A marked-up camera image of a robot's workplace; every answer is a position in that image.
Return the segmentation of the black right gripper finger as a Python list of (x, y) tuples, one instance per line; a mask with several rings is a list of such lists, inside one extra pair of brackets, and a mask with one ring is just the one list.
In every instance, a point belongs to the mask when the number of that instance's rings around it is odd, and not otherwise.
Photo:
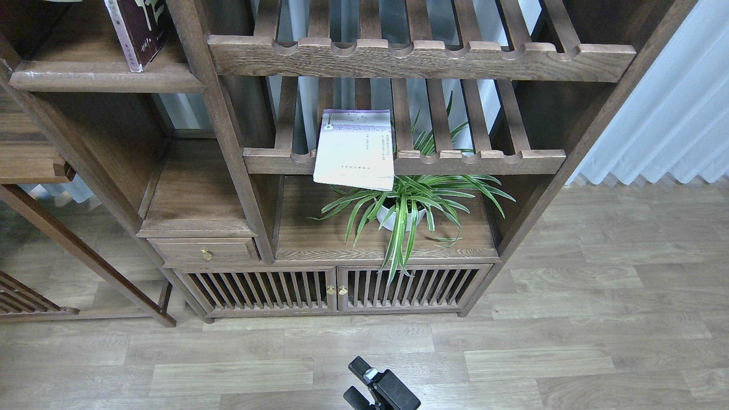
[(421, 405), (414, 393), (391, 371), (379, 372), (357, 356), (348, 365), (352, 374), (364, 383), (374, 399), (376, 409), (417, 409)]
[(343, 394), (344, 400), (354, 410), (375, 410), (376, 406), (369, 402), (364, 395), (359, 392), (354, 386), (349, 387)]

